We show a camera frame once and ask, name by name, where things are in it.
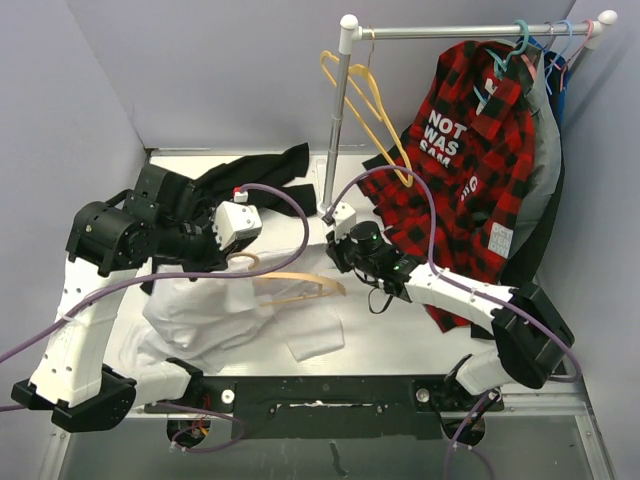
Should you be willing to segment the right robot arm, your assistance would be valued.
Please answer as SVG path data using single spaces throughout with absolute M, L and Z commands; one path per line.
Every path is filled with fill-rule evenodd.
M 326 240 L 326 253 L 340 272 L 356 271 L 391 297 L 435 307 L 491 334 L 491 350 L 464 357 L 449 373 L 445 395 L 456 408 L 469 408 L 482 393 L 506 384 L 542 388 L 574 343 L 536 285 L 487 284 L 431 266 L 387 243 L 373 221 L 333 227 Z

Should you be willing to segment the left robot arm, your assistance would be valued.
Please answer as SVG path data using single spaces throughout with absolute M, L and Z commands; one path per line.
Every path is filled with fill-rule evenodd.
M 14 401 L 50 412 L 69 433 L 110 430 L 131 409 L 153 402 L 171 401 L 183 411 L 202 406 L 200 369 L 169 358 L 142 372 L 112 367 L 104 357 L 125 290 L 141 282 L 146 262 L 178 265 L 188 275 L 225 268 L 212 190 L 206 176 L 192 180 L 146 165 L 134 188 L 76 213 L 58 319 L 34 373 L 14 384 Z

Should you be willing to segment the beige plastic hanger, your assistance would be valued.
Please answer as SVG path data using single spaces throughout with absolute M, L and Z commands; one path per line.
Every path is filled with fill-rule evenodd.
M 240 312 L 346 295 L 342 283 L 326 276 L 278 270 L 231 285 L 223 306 L 232 312 Z

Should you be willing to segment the white shirt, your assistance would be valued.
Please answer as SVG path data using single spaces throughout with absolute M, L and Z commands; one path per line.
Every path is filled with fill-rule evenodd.
M 316 232 L 301 256 L 281 269 L 329 277 L 330 262 Z M 256 343 L 269 329 L 287 358 L 300 363 L 345 346 L 343 322 L 327 297 L 282 307 L 232 312 L 223 306 L 229 287 L 241 279 L 161 280 L 151 294 L 128 289 L 107 358 L 121 367 L 147 367 L 167 358 L 203 370 L 221 371 L 231 354 Z

